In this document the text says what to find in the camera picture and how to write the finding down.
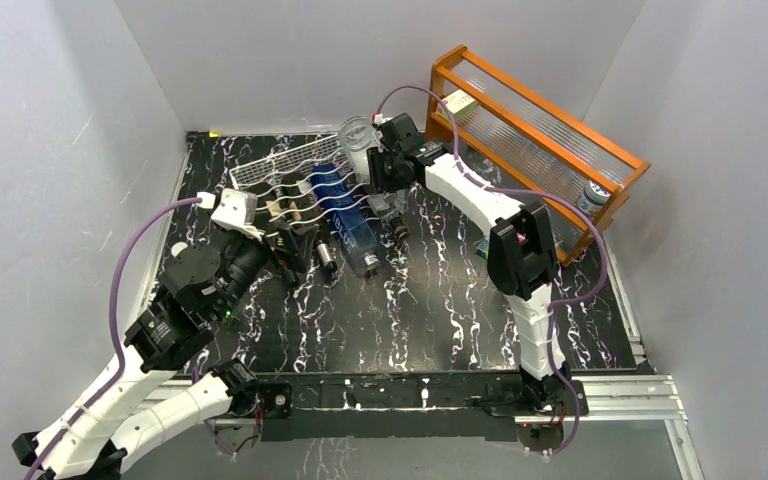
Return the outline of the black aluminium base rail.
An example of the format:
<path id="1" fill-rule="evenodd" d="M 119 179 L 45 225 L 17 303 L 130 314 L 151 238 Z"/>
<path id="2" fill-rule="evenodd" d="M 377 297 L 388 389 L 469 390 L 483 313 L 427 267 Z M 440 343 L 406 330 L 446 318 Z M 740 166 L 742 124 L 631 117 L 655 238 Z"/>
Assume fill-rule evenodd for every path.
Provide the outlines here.
<path id="1" fill-rule="evenodd" d="M 551 439 L 579 422 L 684 421 L 669 375 L 578 371 L 573 393 L 532 412 L 512 371 L 271 373 L 241 414 L 210 407 L 186 427 L 207 422 L 266 442 L 344 437 L 483 437 L 514 441 L 551 428 Z"/>

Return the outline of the white red small box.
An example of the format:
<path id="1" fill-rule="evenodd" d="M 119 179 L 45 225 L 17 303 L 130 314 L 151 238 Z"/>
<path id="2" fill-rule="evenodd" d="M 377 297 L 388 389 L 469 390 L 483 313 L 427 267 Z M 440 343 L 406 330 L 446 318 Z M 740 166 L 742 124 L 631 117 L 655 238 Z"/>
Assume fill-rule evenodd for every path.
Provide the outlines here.
<path id="1" fill-rule="evenodd" d="M 458 89 L 442 99 L 437 105 L 436 112 L 442 117 L 453 118 L 458 122 L 471 114 L 478 106 L 478 102 L 473 97 Z"/>

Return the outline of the orange wooden shelf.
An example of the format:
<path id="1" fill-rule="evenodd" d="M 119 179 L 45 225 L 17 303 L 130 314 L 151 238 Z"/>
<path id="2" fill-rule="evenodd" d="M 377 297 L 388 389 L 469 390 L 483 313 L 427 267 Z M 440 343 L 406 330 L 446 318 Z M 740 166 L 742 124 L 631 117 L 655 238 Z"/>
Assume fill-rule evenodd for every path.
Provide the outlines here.
<path id="1" fill-rule="evenodd" d="M 589 181 L 610 190 L 603 209 L 589 217 L 605 231 L 628 200 L 629 188 L 650 167 L 464 45 L 434 62 L 430 87 L 439 98 L 463 90 L 479 106 L 464 119 L 450 122 L 436 112 L 437 101 L 429 100 L 427 138 L 449 140 L 457 135 L 523 188 L 552 194 L 548 205 L 563 264 L 578 257 L 593 238 L 584 222 L 557 199 L 576 203 Z"/>

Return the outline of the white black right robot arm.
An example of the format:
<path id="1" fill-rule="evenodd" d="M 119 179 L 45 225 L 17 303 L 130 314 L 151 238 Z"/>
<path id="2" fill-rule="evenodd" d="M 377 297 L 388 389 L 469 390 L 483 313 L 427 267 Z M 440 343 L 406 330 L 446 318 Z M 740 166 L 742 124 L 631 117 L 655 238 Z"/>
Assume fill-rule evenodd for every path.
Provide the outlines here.
<path id="1" fill-rule="evenodd" d="M 556 371 L 564 361 L 551 357 L 559 350 L 549 328 L 558 259 L 547 208 L 497 192 L 458 158 L 452 142 L 425 139 L 406 113 L 378 118 L 373 128 L 380 142 L 367 151 L 374 192 L 419 184 L 460 210 L 487 240 L 488 276 L 507 300 L 519 334 L 522 387 L 515 402 L 537 414 L 550 413 L 563 399 Z"/>

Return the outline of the clear round bottle white cap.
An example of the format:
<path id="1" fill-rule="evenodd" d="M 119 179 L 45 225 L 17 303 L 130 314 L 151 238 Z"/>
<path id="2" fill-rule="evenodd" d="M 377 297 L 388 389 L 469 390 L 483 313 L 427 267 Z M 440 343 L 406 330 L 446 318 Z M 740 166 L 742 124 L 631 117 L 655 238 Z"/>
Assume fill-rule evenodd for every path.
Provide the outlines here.
<path id="1" fill-rule="evenodd" d="M 189 244 L 186 242 L 177 242 L 171 246 L 170 255 L 173 258 L 177 258 L 188 247 L 189 247 Z"/>

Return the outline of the colourful marker pen pack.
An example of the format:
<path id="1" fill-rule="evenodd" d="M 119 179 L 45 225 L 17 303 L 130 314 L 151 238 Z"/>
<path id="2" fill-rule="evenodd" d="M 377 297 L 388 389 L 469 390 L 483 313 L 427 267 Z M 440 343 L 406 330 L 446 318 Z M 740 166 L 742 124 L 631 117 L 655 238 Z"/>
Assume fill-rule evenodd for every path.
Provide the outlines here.
<path id="1" fill-rule="evenodd" d="M 482 239 L 475 249 L 475 254 L 481 258 L 487 259 L 489 256 L 489 240 Z"/>

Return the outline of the blue labelled clear bottle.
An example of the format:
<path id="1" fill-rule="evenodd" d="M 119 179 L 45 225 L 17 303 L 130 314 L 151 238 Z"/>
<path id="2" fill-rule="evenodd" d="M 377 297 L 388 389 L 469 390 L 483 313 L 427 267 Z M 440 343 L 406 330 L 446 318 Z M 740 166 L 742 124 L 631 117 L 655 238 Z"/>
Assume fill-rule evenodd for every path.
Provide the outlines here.
<path id="1" fill-rule="evenodd" d="M 337 167 L 330 162 L 313 166 L 310 182 L 317 204 L 336 231 L 350 266 L 360 275 L 371 275 L 380 266 L 376 253 L 378 237 Z"/>

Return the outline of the dark green wine bottle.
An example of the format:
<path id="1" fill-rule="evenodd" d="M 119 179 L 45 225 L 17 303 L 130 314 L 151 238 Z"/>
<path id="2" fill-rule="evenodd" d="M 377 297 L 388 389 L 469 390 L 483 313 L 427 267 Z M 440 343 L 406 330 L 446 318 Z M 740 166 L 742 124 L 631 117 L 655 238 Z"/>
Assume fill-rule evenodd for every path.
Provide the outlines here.
<path id="1" fill-rule="evenodd" d="M 257 196 L 254 224 L 264 234 L 263 242 L 272 264 L 290 287 L 299 286 L 299 275 L 306 269 L 306 263 L 300 249 L 298 230 L 290 224 L 286 209 L 281 206 L 272 185 L 257 182 L 249 191 Z"/>

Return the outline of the clear glass bottle silver cap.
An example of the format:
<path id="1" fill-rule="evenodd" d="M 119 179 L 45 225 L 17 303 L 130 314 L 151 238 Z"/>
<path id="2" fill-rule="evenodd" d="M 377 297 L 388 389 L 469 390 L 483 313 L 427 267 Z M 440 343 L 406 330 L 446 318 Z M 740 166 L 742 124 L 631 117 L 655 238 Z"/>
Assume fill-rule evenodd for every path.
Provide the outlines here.
<path id="1" fill-rule="evenodd" d="M 370 120 L 363 116 L 347 119 L 337 132 L 338 140 L 343 148 L 357 181 L 370 182 L 370 169 L 367 151 L 377 148 L 376 130 Z"/>

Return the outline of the blue white ceramic jar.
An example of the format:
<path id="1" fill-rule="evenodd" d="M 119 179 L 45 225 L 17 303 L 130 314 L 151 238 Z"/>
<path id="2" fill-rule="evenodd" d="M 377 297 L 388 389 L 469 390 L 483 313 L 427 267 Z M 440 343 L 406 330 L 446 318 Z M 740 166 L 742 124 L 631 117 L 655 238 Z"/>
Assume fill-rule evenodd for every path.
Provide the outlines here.
<path id="1" fill-rule="evenodd" d="M 590 218 L 595 218 L 611 197 L 611 191 L 589 181 L 582 188 L 577 200 L 577 208 Z"/>

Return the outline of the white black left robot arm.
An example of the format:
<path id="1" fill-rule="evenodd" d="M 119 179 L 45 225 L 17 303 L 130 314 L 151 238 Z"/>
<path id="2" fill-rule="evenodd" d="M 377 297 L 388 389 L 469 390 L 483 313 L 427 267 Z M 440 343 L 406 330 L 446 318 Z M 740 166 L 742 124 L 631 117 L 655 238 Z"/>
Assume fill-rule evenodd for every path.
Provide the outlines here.
<path id="1" fill-rule="evenodd" d="M 43 479 L 118 479 L 139 459 L 189 428 L 222 415 L 291 414 L 292 388 L 263 381 L 239 359 L 210 368 L 172 397 L 138 407 L 214 339 L 267 262 L 291 272 L 310 260 L 315 227 L 278 223 L 276 245 L 218 228 L 208 244 L 183 245 L 162 273 L 154 300 L 126 330 L 119 353 L 60 420 L 19 435 L 19 463 Z"/>

